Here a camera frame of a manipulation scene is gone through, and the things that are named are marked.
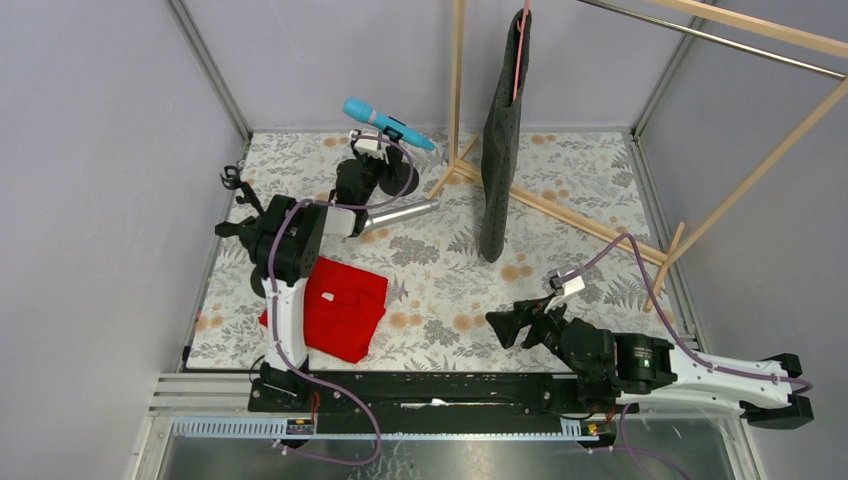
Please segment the blue microphone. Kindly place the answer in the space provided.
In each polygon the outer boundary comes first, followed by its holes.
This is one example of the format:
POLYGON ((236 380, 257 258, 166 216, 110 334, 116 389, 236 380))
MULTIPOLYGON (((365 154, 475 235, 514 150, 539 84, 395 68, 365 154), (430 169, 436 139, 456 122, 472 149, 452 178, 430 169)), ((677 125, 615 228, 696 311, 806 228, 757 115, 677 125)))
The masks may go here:
POLYGON ((402 140, 426 151, 435 149, 435 145, 424 134, 389 115, 378 112, 373 106, 358 98, 348 98, 342 111, 353 120, 372 126, 391 136, 395 141, 402 140))

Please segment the silver microphone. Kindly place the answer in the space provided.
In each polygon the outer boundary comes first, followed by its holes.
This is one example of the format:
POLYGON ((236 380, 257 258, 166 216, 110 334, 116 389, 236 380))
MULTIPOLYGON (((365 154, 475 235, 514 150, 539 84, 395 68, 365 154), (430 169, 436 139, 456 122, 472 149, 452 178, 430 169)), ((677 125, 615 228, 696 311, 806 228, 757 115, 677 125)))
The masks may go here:
POLYGON ((412 220, 435 212, 439 208, 440 201, 438 199, 431 199, 370 214, 365 221, 362 233, 385 228, 395 223, 412 220))

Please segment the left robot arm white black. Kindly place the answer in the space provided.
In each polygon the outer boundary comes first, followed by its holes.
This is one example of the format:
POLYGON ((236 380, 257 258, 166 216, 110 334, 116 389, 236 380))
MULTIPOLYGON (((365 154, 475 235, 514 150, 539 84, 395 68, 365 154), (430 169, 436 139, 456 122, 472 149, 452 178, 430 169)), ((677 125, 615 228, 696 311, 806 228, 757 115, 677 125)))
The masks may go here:
POLYGON ((325 259, 325 234, 359 236, 369 218, 365 205, 385 172, 383 160, 368 155, 341 162, 330 193, 334 208, 299 205, 275 196, 259 217, 251 246, 254 286, 268 307, 264 323, 272 336, 260 368, 268 396, 303 400, 310 389, 302 373, 315 348, 349 363, 369 351, 386 312, 386 278, 325 259))

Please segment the black mic stand moved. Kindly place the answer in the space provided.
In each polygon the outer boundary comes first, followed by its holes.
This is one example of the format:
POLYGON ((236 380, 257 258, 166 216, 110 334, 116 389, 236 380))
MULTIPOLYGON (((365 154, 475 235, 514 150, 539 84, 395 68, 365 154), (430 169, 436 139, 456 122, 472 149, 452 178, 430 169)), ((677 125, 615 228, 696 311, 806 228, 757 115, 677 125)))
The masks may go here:
POLYGON ((385 148, 383 172, 378 177, 378 186, 389 196, 407 196, 418 186, 418 171, 403 161, 399 148, 389 145, 385 148))

